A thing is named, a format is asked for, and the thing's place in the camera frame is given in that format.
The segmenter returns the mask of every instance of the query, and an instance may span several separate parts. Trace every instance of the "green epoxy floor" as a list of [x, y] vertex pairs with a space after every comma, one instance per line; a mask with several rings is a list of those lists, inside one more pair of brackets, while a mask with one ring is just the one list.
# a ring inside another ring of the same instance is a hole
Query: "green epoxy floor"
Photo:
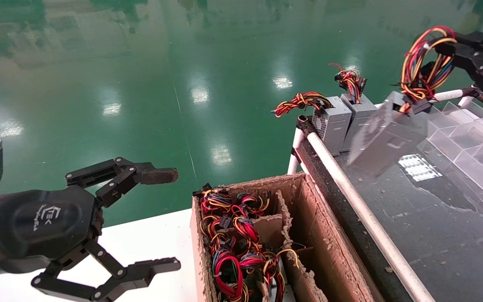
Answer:
[[[206, 182], [284, 174], [301, 111], [276, 119], [277, 103], [343, 93], [330, 62], [380, 103], [437, 24], [483, 30], [483, 0], [0, 0], [0, 193], [116, 156], [178, 168], [106, 210], [116, 225], [189, 208]], [[444, 88], [469, 84], [455, 71]]]

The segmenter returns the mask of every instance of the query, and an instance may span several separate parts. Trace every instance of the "gray power supply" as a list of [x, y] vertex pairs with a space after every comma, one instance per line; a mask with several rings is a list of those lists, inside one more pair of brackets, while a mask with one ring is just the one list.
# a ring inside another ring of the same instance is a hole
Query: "gray power supply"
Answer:
[[333, 108], [326, 109], [320, 116], [313, 114], [312, 126], [331, 155], [339, 155], [340, 146], [351, 120], [351, 110], [339, 97], [328, 97], [327, 99]]
[[340, 99], [343, 100], [344, 104], [351, 110], [351, 122], [349, 123], [348, 131], [345, 134], [341, 152], [348, 151], [351, 147], [351, 140], [355, 133], [368, 122], [370, 115], [374, 113], [377, 108], [372, 104], [372, 102], [363, 94], [361, 95], [361, 102], [359, 104], [353, 104], [353, 97], [351, 94], [342, 94]]
[[393, 91], [351, 142], [348, 164], [379, 176], [426, 138], [427, 113], [405, 115], [395, 111], [405, 102]]

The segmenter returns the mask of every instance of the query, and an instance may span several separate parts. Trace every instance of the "white table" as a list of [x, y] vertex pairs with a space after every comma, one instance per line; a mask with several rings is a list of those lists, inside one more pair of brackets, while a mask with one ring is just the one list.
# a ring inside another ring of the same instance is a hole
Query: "white table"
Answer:
[[[157, 274], [148, 288], [127, 291], [117, 302], [197, 300], [190, 216], [191, 209], [188, 209], [102, 230], [98, 242], [123, 266], [168, 257], [176, 257], [182, 264], [178, 271]], [[47, 296], [31, 287], [31, 280], [40, 272], [0, 275], [0, 301], [66, 301]], [[60, 279], [94, 287], [109, 277], [110, 274], [91, 256], [59, 275]]]

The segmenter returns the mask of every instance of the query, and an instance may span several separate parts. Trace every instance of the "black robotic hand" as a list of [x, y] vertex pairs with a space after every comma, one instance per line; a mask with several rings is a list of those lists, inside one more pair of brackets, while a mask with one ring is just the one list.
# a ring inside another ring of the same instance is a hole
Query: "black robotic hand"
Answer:
[[[31, 190], [0, 195], [0, 273], [46, 268], [31, 281], [41, 292], [75, 301], [112, 302], [125, 291], [147, 287], [156, 273], [180, 269], [176, 258], [136, 262], [123, 267], [98, 244], [108, 208], [138, 183], [178, 179], [176, 169], [156, 169], [122, 157], [70, 172], [60, 191]], [[109, 182], [96, 191], [85, 188]], [[98, 288], [57, 279], [62, 270], [92, 255], [111, 278]]]

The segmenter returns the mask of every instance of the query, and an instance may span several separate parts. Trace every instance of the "cardboard box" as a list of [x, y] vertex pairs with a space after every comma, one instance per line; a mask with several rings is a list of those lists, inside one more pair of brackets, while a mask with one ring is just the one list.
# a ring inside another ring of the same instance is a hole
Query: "cardboard box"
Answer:
[[[373, 302], [381, 300], [364, 271], [358, 265], [355, 251], [343, 234], [330, 208], [317, 193], [310, 177], [303, 173], [276, 176], [229, 185], [230, 193], [263, 195], [272, 191], [270, 212], [253, 220], [261, 242], [297, 251], [300, 268], [292, 253], [282, 255], [286, 279], [297, 302]], [[199, 225], [202, 220], [200, 199], [193, 197], [192, 229], [197, 297], [199, 302], [219, 302], [213, 277], [211, 258], [205, 249]], [[264, 295], [263, 301], [269, 298]]]

